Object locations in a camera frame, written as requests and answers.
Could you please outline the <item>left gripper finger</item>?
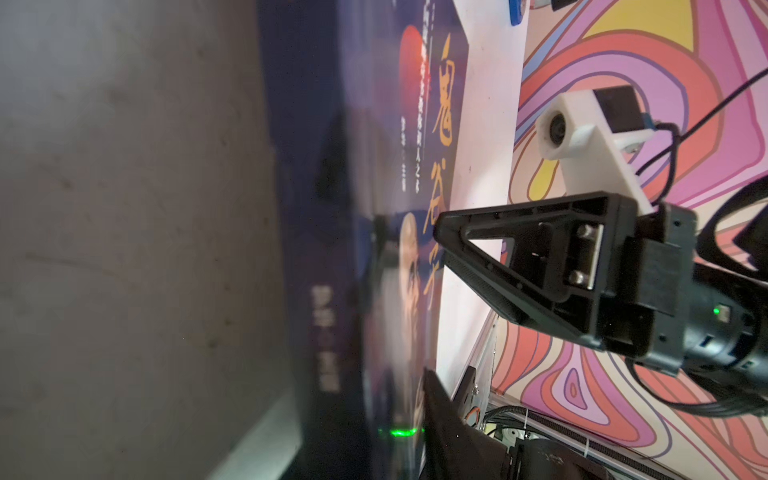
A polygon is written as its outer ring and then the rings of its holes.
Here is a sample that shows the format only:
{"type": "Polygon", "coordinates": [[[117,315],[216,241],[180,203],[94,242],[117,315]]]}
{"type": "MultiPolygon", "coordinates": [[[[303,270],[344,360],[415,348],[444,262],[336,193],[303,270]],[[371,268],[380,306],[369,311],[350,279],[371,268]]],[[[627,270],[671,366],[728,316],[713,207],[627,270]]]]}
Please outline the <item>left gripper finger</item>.
{"type": "Polygon", "coordinates": [[[423,380],[423,478],[507,479],[510,458],[505,445],[463,421],[434,371],[426,370],[423,380]]]}

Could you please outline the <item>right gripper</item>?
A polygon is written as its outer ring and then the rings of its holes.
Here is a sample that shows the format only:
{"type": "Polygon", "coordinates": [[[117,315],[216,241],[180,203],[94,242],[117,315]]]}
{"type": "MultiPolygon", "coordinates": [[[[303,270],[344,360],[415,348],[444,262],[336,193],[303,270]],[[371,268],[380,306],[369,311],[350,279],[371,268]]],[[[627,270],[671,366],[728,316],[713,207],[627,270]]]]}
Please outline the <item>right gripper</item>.
{"type": "Polygon", "coordinates": [[[694,259],[695,213],[596,192],[442,213],[444,264],[501,318],[661,373],[767,387],[767,288],[694,259]]]}

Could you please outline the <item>dark portrait cover book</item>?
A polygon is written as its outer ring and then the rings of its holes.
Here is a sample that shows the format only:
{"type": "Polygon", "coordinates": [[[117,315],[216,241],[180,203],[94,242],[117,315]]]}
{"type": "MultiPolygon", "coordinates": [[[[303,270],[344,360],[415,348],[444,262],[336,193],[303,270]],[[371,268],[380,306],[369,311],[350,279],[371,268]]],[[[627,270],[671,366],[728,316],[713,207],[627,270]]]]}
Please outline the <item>dark portrait cover book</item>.
{"type": "Polygon", "coordinates": [[[416,479],[469,40],[450,1],[262,1],[291,479],[416,479]]]}

